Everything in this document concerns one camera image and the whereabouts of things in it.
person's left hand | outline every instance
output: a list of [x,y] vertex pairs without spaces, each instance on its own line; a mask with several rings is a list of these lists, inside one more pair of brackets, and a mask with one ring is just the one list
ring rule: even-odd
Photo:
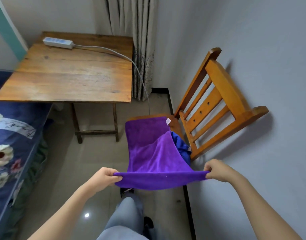
[[123,178],[122,176],[113,176],[113,174],[117,172],[116,169],[101,168],[85,183],[85,185],[92,194],[95,194],[105,189],[110,184],[121,181]]

blue floral bedsheet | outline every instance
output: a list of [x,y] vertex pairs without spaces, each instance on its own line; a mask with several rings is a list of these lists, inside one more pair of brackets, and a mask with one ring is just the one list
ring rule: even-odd
[[[0,88],[11,75],[0,72]],[[0,102],[0,218],[16,192],[25,162],[38,142],[49,103]]]

beige curtain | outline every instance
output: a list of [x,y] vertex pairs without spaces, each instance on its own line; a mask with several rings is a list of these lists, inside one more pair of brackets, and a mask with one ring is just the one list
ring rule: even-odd
[[[158,0],[92,0],[98,34],[131,36],[133,61],[139,68],[148,94],[151,93]],[[132,97],[146,100],[146,94],[133,67]]]

forearm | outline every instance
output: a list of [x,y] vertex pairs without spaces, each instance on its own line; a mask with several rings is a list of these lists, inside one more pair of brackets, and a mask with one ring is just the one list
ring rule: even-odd
[[259,240],[301,239],[243,175],[238,172],[234,173],[229,183],[238,193]]
[[66,203],[45,222],[29,240],[64,240],[68,239],[84,204],[92,194],[82,185]]

table leg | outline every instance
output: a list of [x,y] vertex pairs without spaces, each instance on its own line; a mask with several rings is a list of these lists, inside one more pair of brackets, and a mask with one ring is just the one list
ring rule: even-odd
[[113,116],[114,116],[114,127],[115,127],[115,138],[116,142],[118,142],[118,128],[117,128],[117,114],[116,114],[116,104],[113,103]]
[[[72,119],[73,119],[73,124],[74,124],[74,128],[75,128],[75,132],[79,132],[79,125],[78,125],[78,120],[77,120],[77,116],[76,116],[76,110],[75,110],[75,106],[74,103],[70,103],[71,104],[71,112],[72,112]],[[77,137],[77,141],[79,144],[83,143],[83,138],[81,135],[76,134]]]

